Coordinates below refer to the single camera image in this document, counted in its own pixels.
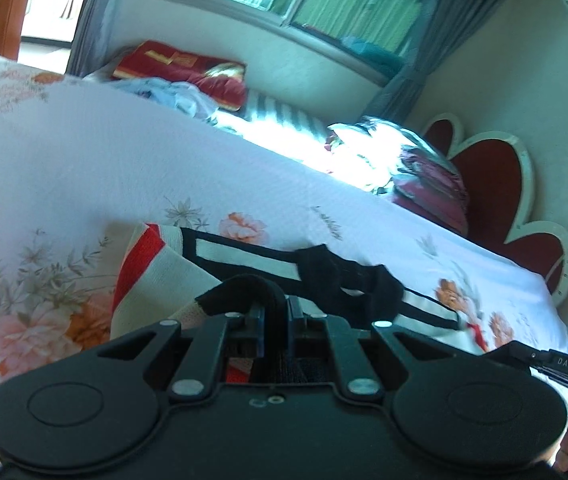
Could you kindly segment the striped knit sweater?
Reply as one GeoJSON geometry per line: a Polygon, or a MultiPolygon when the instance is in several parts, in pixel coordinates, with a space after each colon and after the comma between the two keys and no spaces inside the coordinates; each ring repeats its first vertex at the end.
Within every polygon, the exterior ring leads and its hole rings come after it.
{"type": "Polygon", "coordinates": [[[270,282],[308,316],[337,315],[367,330],[390,322],[471,354],[487,352],[478,324],[406,288],[384,266],[341,258],[326,246],[285,252],[177,226],[145,223],[128,244],[116,280],[110,324],[118,338],[165,318],[195,328],[214,315],[206,292],[227,282],[238,299],[222,312],[244,312],[248,297],[270,282]]]}

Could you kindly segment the grey white striped pillow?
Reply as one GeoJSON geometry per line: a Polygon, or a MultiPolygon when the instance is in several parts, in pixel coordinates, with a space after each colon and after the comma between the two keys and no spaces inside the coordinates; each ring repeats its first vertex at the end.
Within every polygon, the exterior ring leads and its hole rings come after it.
{"type": "Polygon", "coordinates": [[[261,131],[281,134],[303,134],[319,142],[329,135],[327,123],[266,93],[249,89],[239,110],[218,110],[218,124],[226,122],[236,131],[261,131]]]}

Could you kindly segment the red heart headboard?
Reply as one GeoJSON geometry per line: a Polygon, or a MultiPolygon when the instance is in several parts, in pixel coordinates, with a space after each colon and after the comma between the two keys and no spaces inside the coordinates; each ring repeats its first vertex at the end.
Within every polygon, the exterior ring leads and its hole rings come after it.
{"type": "Polygon", "coordinates": [[[467,138],[452,113],[430,119],[421,136],[461,174],[470,196],[468,239],[539,274],[560,306],[568,296],[568,231],[556,222],[531,218],[536,175],[525,143],[503,131],[467,138]]]}

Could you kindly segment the floral white bedspread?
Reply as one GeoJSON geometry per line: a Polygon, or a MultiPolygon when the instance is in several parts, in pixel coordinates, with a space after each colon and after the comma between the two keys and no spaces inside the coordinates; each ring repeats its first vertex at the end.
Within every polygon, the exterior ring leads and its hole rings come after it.
{"type": "Polygon", "coordinates": [[[128,244],[154,248],[162,292],[184,229],[324,245],[465,309],[488,349],[568,352],[540,275],[175,110],[0,58],[0,383],[107,340],[128,244]]]}

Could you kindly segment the light blue crumpled cloth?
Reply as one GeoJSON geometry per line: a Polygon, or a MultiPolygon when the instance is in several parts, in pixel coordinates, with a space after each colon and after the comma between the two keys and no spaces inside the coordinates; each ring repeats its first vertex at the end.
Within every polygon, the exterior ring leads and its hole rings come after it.
{"type": "Polygon", "coordinates": [[[203,122],[210,122],[219,109],[214,99],[189,82],[172,82],[153,77],[110,81],[107,86],[140,96],[203,122]]]}

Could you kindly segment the red gold pillow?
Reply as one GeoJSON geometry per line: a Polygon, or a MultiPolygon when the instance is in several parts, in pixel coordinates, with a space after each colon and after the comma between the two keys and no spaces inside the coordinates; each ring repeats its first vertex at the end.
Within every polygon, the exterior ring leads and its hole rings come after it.
{"type": "Polygon", "coordinates": [[[124,55],[114,68],[116,79],[160,78],[188,82],[210,96],[224,110],[237,112],[247,96],[246,65],[183,51],[154,40],[146,40],[124,55]]]}

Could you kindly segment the grey left curtain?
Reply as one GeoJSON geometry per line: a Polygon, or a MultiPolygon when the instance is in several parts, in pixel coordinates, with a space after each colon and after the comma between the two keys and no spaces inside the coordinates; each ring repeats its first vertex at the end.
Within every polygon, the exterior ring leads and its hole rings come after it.
{"type": "Polygon", "coordinates": [[[120,0],[84,0],[66,73],[84,77],[105,62],[120,0]]]}

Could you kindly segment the grey curtain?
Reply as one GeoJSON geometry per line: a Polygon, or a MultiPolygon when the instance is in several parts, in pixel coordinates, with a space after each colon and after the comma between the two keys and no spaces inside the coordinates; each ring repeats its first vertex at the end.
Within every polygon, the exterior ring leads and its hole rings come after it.
{"type": "Polygon", "coordinates": [[[84,0],[66,73],[84,77],[105,62],[120,0],[84,0]]]}
{"type": "Polygon", "coordinates": [[[504,0],[425,0],[398,74],[366,105],[363,114],[401,124],[413,110],[428,77],[470,39],[504,0]]]}

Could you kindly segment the grey right curtain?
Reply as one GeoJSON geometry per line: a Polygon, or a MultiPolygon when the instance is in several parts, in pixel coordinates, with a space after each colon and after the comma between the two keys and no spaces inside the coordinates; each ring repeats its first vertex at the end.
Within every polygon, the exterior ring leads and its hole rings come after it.
{"type": "Polygon", "coordinates": [[[425,0],[398,74],[366,105],[363,114],[401,124],[413,110],[428,77],[470,39],[504,0],[425,0]]]}

